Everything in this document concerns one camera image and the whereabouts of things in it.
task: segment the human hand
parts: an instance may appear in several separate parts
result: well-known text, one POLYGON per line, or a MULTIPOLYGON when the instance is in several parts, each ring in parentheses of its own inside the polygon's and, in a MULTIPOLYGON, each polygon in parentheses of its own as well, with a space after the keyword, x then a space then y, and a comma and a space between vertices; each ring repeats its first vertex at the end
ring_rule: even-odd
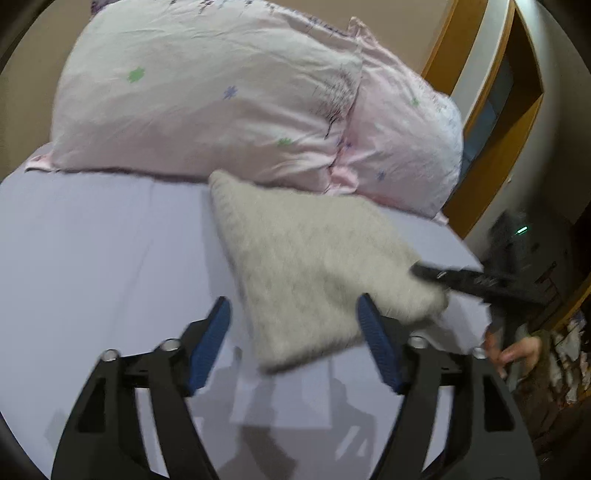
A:
POLYGON ((542 347, 540 338, 528 336, 501 351, 496 336, 488 330, 485 333, 484 349, 501 378, 507 376, 505 366, 520 359, 525 360, 523 375, 528 375, 540 360, 542 347))

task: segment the mattress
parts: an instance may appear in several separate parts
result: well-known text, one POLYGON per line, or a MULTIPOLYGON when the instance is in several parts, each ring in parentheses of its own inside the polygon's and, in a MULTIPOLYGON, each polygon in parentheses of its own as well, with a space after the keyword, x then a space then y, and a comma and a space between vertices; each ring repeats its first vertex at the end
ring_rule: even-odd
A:
MULTIPOLYGON (((448 227, 384 212, 424 261, 480 267, 448 227)), ((0 411, 47 476, 98 355, 150 351, 205 318, 221 295, 233 323, 207 385, 187 401, 220 478, 370 475, 402 397, 382 384, 365 345, 258 373, 207 186, 20 168, 0 185, 0 232, 0 411)), ((452 293, 449 308, 417 329, 467 352, 488 322, 477 299, 452 293)), ((452 394, 440 389, 426 463, 443 448, 452 394)), ((166 474, 148 392, 137 397, 151 468, 166 474)))

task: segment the metal screw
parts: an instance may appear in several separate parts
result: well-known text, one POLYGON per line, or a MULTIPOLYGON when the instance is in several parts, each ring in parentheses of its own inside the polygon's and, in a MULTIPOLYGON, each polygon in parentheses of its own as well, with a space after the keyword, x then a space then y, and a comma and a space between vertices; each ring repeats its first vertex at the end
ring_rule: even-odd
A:
POLYGON ((486 358, 486 352, 484 351, 484 349, 480 348, 479 346, 477 346, 472 351, 472 355, 474 356, 474 358, 477 358, 478 360, 484 360, 486 358))
POLYGON ((423 337, 410 337, 408 339, 408 344, 413 348, 427 348, 427 341, 423 337))
POLYGON ((165 352, 174 352, 181 346, 181 342, 178 338, 169 338, 160 344, 160 348, 165 352))
POLYGON ((112 362, 113 360, 117 360, 120 356, 121 354, 117 350, 105 350, 101 354, 100 359, 103 362, 112 362))

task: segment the gray knitted cloth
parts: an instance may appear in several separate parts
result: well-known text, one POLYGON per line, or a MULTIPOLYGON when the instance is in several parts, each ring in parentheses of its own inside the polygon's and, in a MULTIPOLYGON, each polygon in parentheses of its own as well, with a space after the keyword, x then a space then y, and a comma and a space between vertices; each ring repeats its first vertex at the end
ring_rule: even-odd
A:
POLYGON ((410 274, 419 256, 370 201, 265 189, 222 171, 209 185, 264 371, 359 342, 364 292, 406 324, 446 308, 441 288, 410 274))

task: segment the white pillow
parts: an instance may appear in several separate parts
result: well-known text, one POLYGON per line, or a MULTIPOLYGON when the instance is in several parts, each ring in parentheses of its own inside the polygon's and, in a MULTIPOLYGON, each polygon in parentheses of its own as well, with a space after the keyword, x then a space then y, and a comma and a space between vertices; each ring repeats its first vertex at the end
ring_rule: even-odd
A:
POLYGON ((351 19, 349 34, 363 48, 363 73, 331 192, 357 192, 433 218, 460 174, 460 111, 381 46, 359 19, 351 19))
POLYGON ((360 55, 347 34, 267 2, 117 2, 68 58, 51 160, 324 191, 360 55))

